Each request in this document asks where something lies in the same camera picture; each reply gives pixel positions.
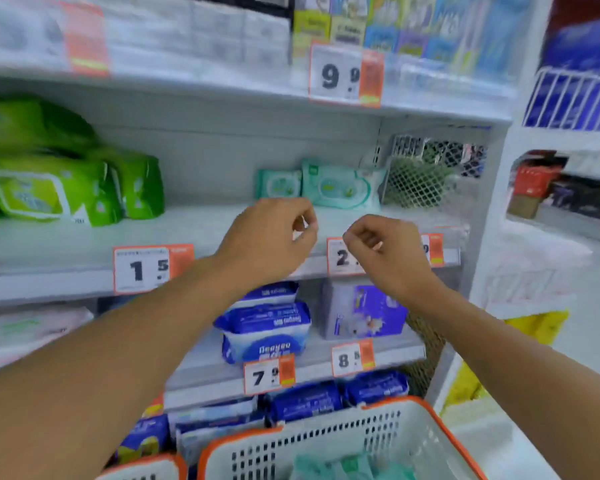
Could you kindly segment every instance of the person's right hand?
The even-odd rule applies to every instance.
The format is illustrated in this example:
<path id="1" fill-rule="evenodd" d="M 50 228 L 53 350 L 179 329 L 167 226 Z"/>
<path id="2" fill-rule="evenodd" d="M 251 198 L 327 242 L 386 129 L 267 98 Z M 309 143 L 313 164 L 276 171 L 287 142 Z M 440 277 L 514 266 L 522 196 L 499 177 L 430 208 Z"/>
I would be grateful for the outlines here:
<path id="1" fill-rule="evenodd" d="M 354 222 L 343 239 L 369 279 L 408 308 L 419 307 L 433 288 L 444 286 L 431 270 L 412 222 L 368 214 Z"/>

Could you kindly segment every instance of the teal package in basket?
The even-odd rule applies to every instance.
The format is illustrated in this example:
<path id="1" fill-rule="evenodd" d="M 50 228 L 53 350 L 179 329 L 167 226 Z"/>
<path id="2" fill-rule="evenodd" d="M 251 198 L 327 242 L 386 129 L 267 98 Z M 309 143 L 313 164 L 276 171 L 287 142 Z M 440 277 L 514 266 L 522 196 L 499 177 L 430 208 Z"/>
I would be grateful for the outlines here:
<path id="1" fill-rule="evenodd" d="M 385 169 L 354 169 L 307 159 L 302 162 L 302 174 L 302 195 L 314 205 L 380 211 L 378 190 Z"/>
<path id="2" fill-rule="evenodd" d="M 300 197 L 301 187 L 300 170 L 258 170 L 256 198 Z"/>

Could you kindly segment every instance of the white plastic basket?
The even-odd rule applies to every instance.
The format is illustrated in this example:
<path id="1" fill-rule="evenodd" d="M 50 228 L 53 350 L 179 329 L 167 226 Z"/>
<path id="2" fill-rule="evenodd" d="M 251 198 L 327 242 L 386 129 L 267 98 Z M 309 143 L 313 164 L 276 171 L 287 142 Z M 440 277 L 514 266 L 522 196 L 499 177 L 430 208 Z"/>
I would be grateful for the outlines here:
<path id="1" fill-rule="evenodd" d="M 203 451 L 198 480 L 283 480 L 299 454 L 327 462 L 362 451 L 380 468 L 413 468 L 418 480 L 486 480 L 430 405 L 412 396 L 219 438 Z"/>
<path id="2" fill-rule="evenodd" d="M 96 480 L 187 480 L 187 466 L 179 455 L 148 456 L 107 468 Z"/>

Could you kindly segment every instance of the green plant-like item behind mesh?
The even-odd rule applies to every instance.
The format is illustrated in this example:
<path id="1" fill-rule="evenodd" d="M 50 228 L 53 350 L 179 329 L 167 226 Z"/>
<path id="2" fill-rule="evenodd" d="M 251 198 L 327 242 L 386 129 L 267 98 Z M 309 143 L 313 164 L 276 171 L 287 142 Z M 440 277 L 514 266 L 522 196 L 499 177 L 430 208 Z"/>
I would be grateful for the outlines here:
<path id="1" fill-rule="evenodd" d="M 445 181 L 454 170 L 435 163 L 435 149 L 426 146 L 422 160 L 396 158 L 391 163 L 384 202 L 401 207 L 437 207 L 443 197 Z"/>

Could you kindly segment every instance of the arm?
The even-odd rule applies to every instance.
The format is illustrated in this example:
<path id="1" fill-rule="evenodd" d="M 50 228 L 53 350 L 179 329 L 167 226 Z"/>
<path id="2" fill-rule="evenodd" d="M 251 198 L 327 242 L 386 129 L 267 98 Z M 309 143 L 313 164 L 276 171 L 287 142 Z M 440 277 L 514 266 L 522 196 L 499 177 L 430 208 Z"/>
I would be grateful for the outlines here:
<path id="1" fill-rule="evenodd" d="M 448 339 L 561 478 L 600 478 L 599 374 L 447 288 L 414 224 L 365 216 L 344 238 L 379 288 Z"/>
<path id="2" fill-rule="evenodd" d="M 294 229 L 304 230 L 295 241 Z M 1 369 L 0 479 L 96 478 L 213 320 L 285 279 L 316 238 L 307 200 L 259 201 L 214 256 Z"/>

